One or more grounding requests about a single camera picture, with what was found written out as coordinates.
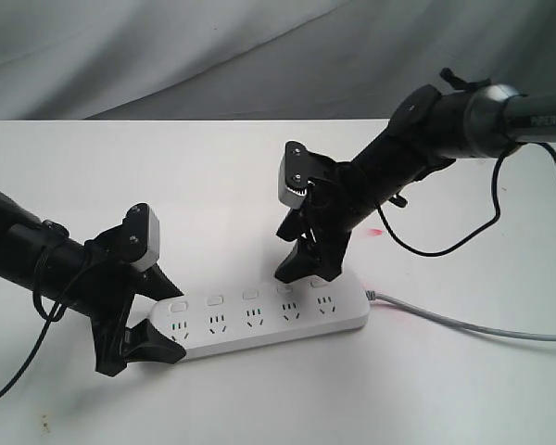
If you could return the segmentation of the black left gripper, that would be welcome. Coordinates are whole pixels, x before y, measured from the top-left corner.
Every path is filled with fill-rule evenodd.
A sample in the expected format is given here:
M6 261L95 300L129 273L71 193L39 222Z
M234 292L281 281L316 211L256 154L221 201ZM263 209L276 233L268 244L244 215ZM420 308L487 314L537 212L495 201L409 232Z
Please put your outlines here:
M152 300L183 296L182 290L157 263L141 274L122 256L125 242L121 225L84 242L80 262L64 268L59 255L68 251L70 239L58 235L41 248L32 273L32 303L44 319L40 337L67 310L87 316L95 347L95 370L118 375L131 362L175 364L186 356L185 348L161 334L148 319L126 327L134 295Z

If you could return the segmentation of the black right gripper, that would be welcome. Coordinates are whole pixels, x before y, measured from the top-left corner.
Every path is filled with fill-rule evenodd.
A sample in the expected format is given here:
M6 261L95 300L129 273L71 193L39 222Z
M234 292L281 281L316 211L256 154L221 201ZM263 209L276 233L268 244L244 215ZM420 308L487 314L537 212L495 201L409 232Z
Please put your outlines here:
M282 283L342 272L352 230L408 184L454 163L383 131L353 160L336 162L312 182L301 210L291 209L277 236L296 241L274 272Z

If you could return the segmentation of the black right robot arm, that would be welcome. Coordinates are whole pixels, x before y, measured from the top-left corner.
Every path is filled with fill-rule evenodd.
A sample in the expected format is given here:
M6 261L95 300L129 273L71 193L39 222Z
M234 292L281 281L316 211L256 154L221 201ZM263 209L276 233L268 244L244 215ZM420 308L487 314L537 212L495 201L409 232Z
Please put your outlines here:
M466 82L451 70L408 95L357 156L336 161L297 142L285 145L278 197L288 207L277 235L293 244L275 271L291 283L341 274L352 230L385 203L406 205L402 189L458 159L502 163L521 146L556 145L556 93L525 95L489 79Z

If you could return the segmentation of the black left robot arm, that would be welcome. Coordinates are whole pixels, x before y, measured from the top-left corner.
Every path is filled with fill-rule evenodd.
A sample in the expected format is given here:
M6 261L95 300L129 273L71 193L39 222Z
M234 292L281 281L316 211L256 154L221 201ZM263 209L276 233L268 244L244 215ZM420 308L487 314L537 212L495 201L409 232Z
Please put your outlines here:
M0 192L0 277L29 289L37 310L48 298L88 317L100 374L115 376L130 362L175 364L186 355L148 320L126 324L135 296L182 295L159 268L159 252L158 217L145 203L79 243L66 227L40 220Z

